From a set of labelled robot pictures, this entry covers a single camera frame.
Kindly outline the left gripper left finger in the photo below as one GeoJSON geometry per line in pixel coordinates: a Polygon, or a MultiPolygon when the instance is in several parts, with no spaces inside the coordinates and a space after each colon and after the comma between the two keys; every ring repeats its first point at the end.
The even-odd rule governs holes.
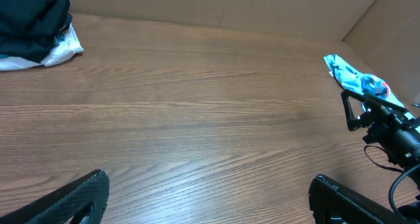
{"type": "Polygon", "coordinates": [[[2,223],[86,223],[102,221],[110,180],[97,169],[1,217],[2,223]]]}

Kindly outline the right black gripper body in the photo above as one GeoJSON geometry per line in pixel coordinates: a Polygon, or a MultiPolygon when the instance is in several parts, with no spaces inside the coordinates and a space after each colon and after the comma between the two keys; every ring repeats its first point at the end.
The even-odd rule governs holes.
{"type": "Polygon", "coordinates": [[[419,118],[390,114],[385,121],[374,122],[363,140],[367,145],[379,143],[394,165],[413,167],[419,164],[419,118]]]}

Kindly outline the black t-shirt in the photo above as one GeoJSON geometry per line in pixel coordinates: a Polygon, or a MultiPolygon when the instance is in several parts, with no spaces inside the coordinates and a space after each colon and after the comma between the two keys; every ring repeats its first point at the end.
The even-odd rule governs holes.
{"type": "Polygon", "coordinates": [[[1,0],[1,54],[40,63],[72,22],[70,0],[1,0]]]}

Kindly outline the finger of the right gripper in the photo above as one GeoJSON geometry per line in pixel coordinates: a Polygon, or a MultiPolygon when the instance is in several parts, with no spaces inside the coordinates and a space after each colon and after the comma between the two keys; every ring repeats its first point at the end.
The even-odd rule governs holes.
{"type": "Polygon", "coordinates": [[[341,93],[341,98],[349,131],[356,131],[361,127],[368,128],[369,132],[384,131],[383,101],[381,99],[373,95],[360,95],[349,89],[345,89],[341,93]],[[364,103],[367,110],[359,116],[355,116],[349,98],[364,103]]]}
{"type": "Polygon", "coordinates": [[[386,107],[391,108],[391,109],[393,109],[393,110],[397,110],[397,111],[399,111],[399,112],[401,112],[401,113],[406,113],[406,112],[408,112],[408,110],[407,110],[405,107],[403,107],[403,106],[398,106],[397,104],[393,104],[393,103],[391,103],[391,102],[389,102],[389,101],[386,101],[386,100],[380,99],[379,97],[376,97],[376,96],[374,96],[374,95],[364,94],[364,95],[363,95],[363,97],[364,97],[366,100],[371,100],[371,101],[374,101],[374,102],[376,102],[376,103],[378,103],[378,104],[380,104],[380,105],[386,106],[386,107]]]}

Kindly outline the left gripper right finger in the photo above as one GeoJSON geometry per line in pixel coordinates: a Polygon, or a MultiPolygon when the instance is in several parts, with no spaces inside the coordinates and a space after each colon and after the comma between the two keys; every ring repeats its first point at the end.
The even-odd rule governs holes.
{"type": "Polygon", "coordinates": [[[308,197],[309,208],[317,224],[410,222],[409,219],[322,174],[312,180],[308,197]]]}

